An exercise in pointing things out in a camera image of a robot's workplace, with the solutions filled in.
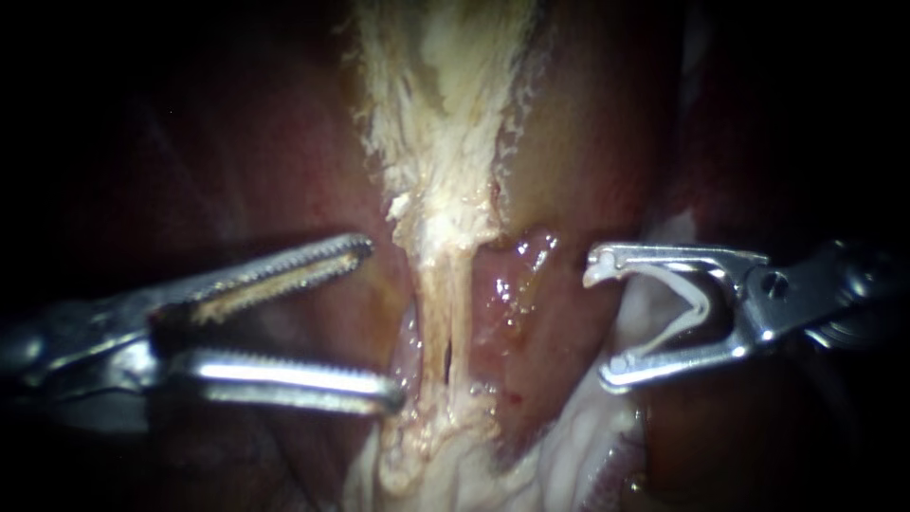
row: serrated grasper jaw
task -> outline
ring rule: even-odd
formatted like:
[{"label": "serrated grasper jaw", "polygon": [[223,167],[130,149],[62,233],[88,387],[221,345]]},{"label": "serrated grasper jaw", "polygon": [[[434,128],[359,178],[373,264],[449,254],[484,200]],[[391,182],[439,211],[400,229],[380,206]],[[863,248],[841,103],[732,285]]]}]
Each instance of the serrated grasper jaw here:
[{"label": "serrated grasper jaw", "polygon": [[169,372],[214,402],[359,415],[393,414],[404,404],[403,391],[382,375],[240,352],[190,349]]},{"label": "serrated grasper jaw", "polygon": [[342,234],[190,278],[177,283],[175,292],[190,303],[194,323],[221,322],[263,302],[348,274],[372,252],[373,243],[365,235]]}]

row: metal surgical instrument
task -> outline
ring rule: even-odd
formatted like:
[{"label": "metal surgical instrument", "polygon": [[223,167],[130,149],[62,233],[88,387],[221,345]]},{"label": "metal surgical instrument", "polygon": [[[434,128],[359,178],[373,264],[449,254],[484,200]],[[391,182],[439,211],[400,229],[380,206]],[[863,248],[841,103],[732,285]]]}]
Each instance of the metal surgical instrument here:
[{"label": "metal surgical instrument", "polygon": [[[770,262],[764,254],[720,246],[594,246],[583,278],[586,287],[645,274],[690,304],[656,338],[603,364],[603,386],[624,393],[728,365],[769,353],[794,333],[825,349],[863,350],[894,336],[903,322],[910,265],[893,253],[835,241],[796,265],[775,267]],[[733,328],[724,339],[707,345],[667,348],[702,325],[715,305],[687,278],[695,273],[710,276],[724,291]]]},{"label": "metal surgical instrument", "polygon": [[[189,344],[169,352],[153,329],[155,318],[173,306],[188,311],[191,326],[222,322],[352,272],[372,252],[366,236],[342,234],[106,299],[53,304],[0,330],[2,411],[53,415],[65,404],[99,394],[127,394],[144,405],[149,391],[174,385],[214,402],[395,412],[404,395],[383,375],[217,346]],[[122,401],[110,403],[102,408],[124,409]],[[142,407],[135,414],[144,414]],[[144,418],[134,420],[133,425],[144,425]],[[93,428],[91,421],[87,427]]]}]

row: moist tissue surface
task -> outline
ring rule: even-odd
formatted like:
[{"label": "moist tissue surface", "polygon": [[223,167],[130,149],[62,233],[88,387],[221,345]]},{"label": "moist tissue surface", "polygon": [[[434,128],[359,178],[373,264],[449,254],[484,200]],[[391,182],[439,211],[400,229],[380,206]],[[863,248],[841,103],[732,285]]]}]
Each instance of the moist tissue surface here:
[{"label": "moist tissue surface", "polygon": [[[574,484],[553,480],[576,475],[585,443],[635,425],[631,410],[613,404],[610,418],[574,421],[590,431],[571,471],[553,462],[565,446],[540,445],[495,469],[496,402],[467,372],[472,258],[501,235],[507,197],[498,177],[530,108],[522,63],[536,22],[530,0],[355,3],[358,46],[347,58],[364,87],[355,118],[379,164],[394,242],[409,257],[419,371],[411,374],[418,382],[405,383],[414,390],[409,404],[375,429],[353,464],[345,509],[567,510],[578,505]],[[615,400],[594,380],[586,377],[574,402],[586,389],[593,400]],[[589,405],[576,405],[574,416],[567,406],[560,421],[572,423],[567,416],[577,420]],[[601,420],[611,422],[605,434]],[[550,444],[571,444],[569,431],[548,436]],[[603,465],[610,453],[598,456]],[[549,471],[538,468],[544,459]]]}]

